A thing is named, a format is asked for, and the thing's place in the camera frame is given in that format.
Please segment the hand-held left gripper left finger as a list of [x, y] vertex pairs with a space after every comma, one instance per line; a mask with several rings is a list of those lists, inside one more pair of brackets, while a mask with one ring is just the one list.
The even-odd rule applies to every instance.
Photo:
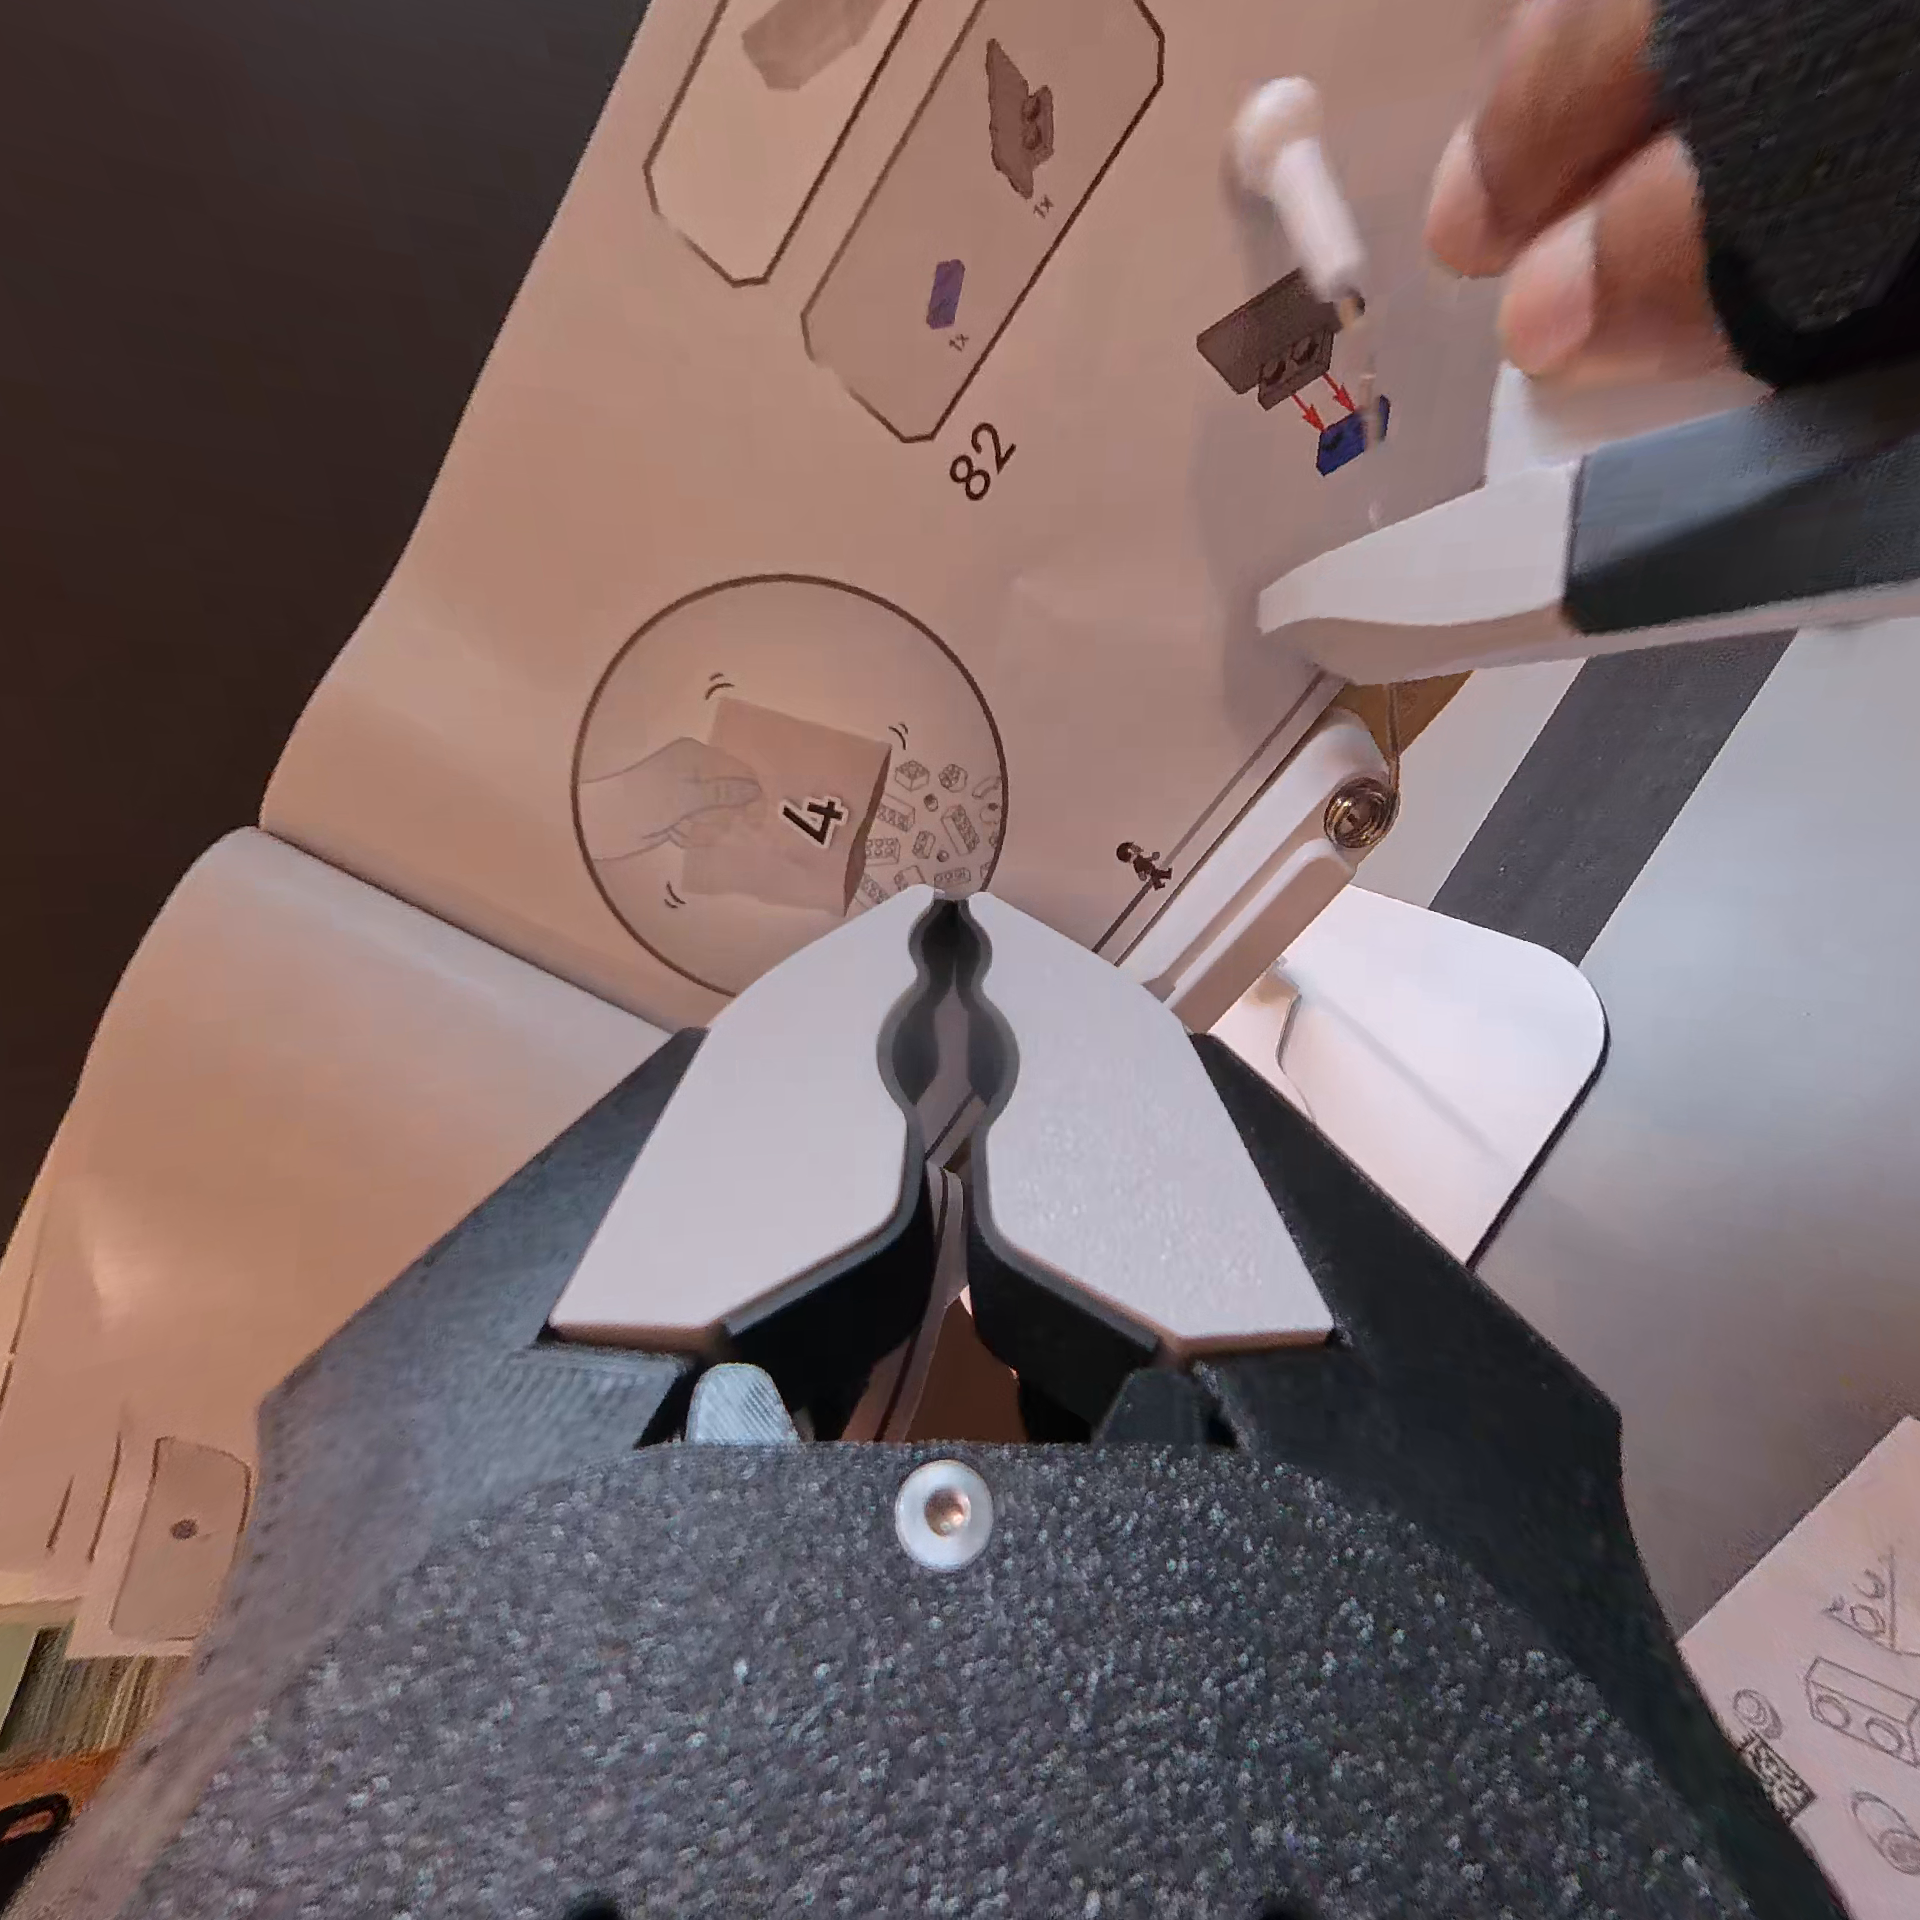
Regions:
[[740, 1359], [817, 1435], [881, 1435], [939, 1257], [919, 1101], [943, 914], [909, 887], [710, 1022], [547, 1317], [557, 1345]]

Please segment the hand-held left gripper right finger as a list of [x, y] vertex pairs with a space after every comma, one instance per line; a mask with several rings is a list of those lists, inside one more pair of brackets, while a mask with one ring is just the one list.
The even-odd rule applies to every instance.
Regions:
[[1332, 1310], [1185, 1025], [1006, 901], [959, 922], [987, 1351], [1097, 1429], [1142, 1372], [1326, 1348]]

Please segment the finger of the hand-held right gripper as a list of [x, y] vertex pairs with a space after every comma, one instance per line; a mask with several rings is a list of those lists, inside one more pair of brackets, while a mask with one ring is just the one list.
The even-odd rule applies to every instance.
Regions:
[[1703, 489], [1668, 460], [1525, 470], [1310, 559], [1256, 622], [1344, 682], [1416, 682], [1915, 615], [1902, 453]]

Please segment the lego instruction booklet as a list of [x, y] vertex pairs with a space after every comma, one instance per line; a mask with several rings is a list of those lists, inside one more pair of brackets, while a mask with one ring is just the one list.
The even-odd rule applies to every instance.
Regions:
[[1231, 1004], [1375, 743], [1259, 589], [1470, 489], [1423, 263], [1507, 5], [661, 5], [255, 828], [5, 1260], [5, 1621], [207, 1630], [255, 1409], [672, 1031], [899, 892]]

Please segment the printed white paper bag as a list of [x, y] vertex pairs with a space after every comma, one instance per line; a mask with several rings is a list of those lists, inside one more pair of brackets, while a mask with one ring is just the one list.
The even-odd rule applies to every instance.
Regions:
[[1721, 1731], [1853, 1918], [1917, 1915], [1917, 1421], [1683, 1636]]

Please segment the person's right hand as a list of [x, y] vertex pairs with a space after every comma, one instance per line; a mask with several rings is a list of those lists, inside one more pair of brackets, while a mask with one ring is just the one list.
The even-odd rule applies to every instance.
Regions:
[[1499, 284], [1502, 358], [1550, 391], [1740, 372], [1653, 2], [1529, 2], [1431, 179], [1423, 239]]

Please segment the white booklet stand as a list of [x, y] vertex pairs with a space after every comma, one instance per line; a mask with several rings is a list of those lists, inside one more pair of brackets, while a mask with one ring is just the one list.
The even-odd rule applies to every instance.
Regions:
[[[1267, 593], [1385, 527], [1504, 487], [1516, 391], [1492, 300], [1416, 261], [1423, 164], [1464, 45], [1380, 22], [1184, 68], [1070, 269], [1061, 530], [1024, 538], [999, 615], [1024, 769], [996, 889], [1280, 1071], [1431, 1236], [1471, 1257], [1572, 1113], [1605, 1020], [1543, 943], [1375, 892], [1437, 809], [1412, 755], [1380, 851], [1328, 835], [1467, 658], [1329, 657]], [[1192, 82], [1207, 74], [1207, 92]]]

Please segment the black backdrop panel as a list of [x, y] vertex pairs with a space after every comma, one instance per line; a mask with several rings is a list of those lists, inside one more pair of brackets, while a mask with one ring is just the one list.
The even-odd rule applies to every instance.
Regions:
[[7, 1229], [392, 571], [643, 11], [1, 7]]

